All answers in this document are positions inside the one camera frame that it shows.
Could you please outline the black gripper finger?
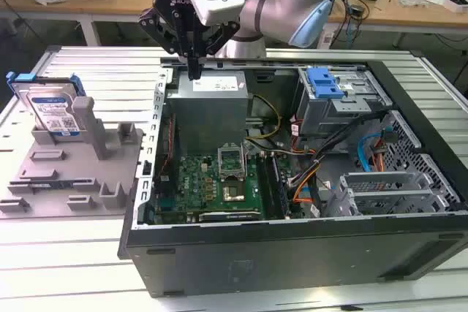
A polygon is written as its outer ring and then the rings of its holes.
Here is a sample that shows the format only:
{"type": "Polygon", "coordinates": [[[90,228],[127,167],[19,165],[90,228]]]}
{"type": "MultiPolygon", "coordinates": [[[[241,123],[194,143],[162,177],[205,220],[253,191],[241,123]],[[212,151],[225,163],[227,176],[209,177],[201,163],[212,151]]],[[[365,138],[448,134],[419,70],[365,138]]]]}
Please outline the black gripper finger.
{"type": "Polygon", "coordinates": [[[195,79],[195,55],[179,9],[169,9],[165,20],[155,8],[143,12],[138,23],[169,54],[177,54],[186,64],[188,77],[195,79]]]}
{"type": "Polygon", "coordinates": [[[199,80],[203,63],[202,58],[213,56],[239,30],[240,24],[228,21],[214,26],[204,26],[195,21],[195,79],[199,80]]]}

